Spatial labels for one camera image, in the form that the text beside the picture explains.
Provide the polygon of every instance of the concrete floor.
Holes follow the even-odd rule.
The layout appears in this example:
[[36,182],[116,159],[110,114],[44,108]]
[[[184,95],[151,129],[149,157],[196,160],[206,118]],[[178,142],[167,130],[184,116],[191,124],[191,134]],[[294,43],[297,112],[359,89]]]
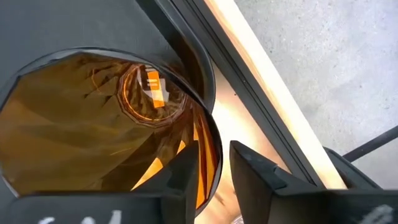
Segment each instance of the concrete floor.
[[[324,146],[345,154],[398,125],[398,1],[235,1]],[[398,188],[397,147],[353,164]]]

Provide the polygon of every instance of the gray surface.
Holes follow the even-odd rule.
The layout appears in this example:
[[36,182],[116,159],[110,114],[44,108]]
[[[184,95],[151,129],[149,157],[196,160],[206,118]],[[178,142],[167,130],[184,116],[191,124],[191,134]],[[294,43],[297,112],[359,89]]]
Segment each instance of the gray surface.
[[[398,125],[398,1],[235,1],[324,146],[345,154]],[[398,188],[397,146],[354,165]]]
[[0,81],[44,54],[82,46],[178,61],[134,0],[0,1]]

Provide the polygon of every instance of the circular opening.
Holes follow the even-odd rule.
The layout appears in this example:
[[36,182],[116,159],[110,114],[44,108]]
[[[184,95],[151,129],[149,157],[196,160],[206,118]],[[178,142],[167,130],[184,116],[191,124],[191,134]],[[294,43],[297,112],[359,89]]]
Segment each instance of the circular opening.
[[168,70],[101,52],[48,55],[47,63],[17,74],[0,112],[5,179],[19,195],[131,191],[198,141],[197,208],[203,208],[218,185],[222,158],[203,103]]

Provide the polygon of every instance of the metal edge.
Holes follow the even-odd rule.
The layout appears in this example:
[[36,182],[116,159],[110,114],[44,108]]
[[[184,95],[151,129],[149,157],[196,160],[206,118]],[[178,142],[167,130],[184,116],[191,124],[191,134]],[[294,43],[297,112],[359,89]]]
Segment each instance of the metal edge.
[[294,176],[324,188],[268,97],[203,0],[170,0],[206,47]]

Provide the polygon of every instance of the orange tinted glass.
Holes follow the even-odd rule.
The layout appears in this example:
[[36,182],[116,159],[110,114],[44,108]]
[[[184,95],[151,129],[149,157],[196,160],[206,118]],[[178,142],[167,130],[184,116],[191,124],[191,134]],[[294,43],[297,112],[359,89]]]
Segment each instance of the orange tinted glass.
[[220,159],[200,105],[151,66],[100,55],[76,54],[22,76],[0,127],[4,176],[22,195],[130,191],[196,135],[199,207]]

